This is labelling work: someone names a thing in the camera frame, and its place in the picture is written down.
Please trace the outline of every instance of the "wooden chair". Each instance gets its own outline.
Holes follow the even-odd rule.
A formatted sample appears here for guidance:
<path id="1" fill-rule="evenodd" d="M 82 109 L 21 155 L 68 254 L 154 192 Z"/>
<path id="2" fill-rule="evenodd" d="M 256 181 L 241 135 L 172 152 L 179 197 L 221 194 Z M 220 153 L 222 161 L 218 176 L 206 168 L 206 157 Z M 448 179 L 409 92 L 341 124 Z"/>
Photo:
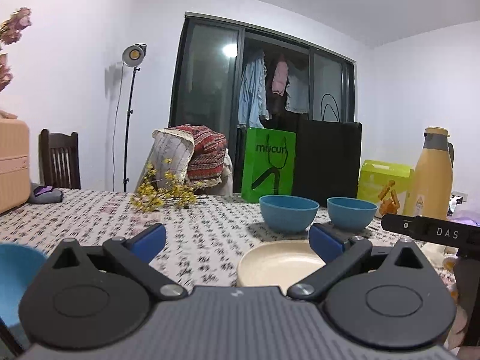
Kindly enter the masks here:
<path id="1" fill-rule="evenodd" d="M 45 185 L 80 189 L 78 167 L 78 134 L 40 133 L 40 158 Z"/>

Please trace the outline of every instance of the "glass door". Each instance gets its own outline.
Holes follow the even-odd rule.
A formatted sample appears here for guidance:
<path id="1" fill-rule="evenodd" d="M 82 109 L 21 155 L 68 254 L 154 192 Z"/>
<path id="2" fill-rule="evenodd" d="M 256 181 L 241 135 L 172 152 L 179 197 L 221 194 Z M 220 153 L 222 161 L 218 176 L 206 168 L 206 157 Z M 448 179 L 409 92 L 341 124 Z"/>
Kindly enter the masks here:
<path id="1" fill-rule="evenodd" d="M 353 64 L 315 50 L 310 54 L 313 100 L 309 119 L 351 122 L 354 119 Z"/>
<path id="2" fill-rule="evenodd" d="M 241 63 L 242 31 L 208 20 L 186 20 L 170 126 L 205 125 L 225 134 L 229 148 L 235 145 L 236 123 L 232 123 L 232 117 L 235 115 L 237 119 L 238 100 L 234 100 L 234 94 Z"/>

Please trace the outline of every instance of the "beige plate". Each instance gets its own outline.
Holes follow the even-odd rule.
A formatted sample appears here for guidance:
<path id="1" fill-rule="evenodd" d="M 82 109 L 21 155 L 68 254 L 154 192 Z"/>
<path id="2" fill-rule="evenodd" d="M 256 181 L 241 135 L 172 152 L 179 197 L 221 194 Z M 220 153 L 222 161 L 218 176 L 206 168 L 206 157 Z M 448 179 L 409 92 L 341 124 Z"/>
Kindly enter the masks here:
<path id="1" fill-rule="evenodd" d="M 237 286 L 288 288 L 325 265 L 308 241 L 287 240 L 261 244 L 246 253 L 237 267 Z"/>

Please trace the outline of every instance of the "yellow thermos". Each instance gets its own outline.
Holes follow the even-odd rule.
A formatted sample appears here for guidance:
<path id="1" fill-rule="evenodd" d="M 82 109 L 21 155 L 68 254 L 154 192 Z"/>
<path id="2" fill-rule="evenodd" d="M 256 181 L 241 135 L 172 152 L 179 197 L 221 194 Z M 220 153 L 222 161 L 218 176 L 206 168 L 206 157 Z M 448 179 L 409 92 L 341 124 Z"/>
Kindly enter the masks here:
<path id="1" fill-rule="evenodd" d="M 445 220 L 452 193 L 453 145 L 448 143 L 444 128 L 428 127 L 424 136 L 403 213 Z"/>

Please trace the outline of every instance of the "dried flower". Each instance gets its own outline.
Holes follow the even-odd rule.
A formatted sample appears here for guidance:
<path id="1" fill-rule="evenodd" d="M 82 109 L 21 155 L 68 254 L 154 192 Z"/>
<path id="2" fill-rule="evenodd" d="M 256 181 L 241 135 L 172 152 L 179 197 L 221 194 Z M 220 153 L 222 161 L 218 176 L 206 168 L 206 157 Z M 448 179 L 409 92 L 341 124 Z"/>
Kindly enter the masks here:
<path id="1" fill-rule="evenodd" d="M 138 187 L 137 193 L 130 197 L 130 203 L 138 210 L 143 212 L 154 211 L 167 203 L 184 208 L 189 204 L 196 203 L 197 197 L 194 194 L 194 189 L 186 185 L 183 180 L 178 180 L 177 176 L 171 171 L 164 173 L 167 186 L 156 188 L 154 186 L 157 181 L 154 179 L 156 174 L 157 171 L 149 163 L 143 183 Z"/>
<path id="2" fill-rule="evenodd" d="M 7 66 L 7 55 L 0 55 L 0 92 L 10 83 L 13 79 L 13 75 L 10 73 L 10 67 Z"/>
<path id="3" fill-rule="evenodd" d="M 32 25 L 30 14 L 32 10 L 20 8 L 10 15 L 10 19 L 4 21 L 0 26 L 0 41 L 4 44 L 16 43 L 20 40 L 21 31 Z"/>

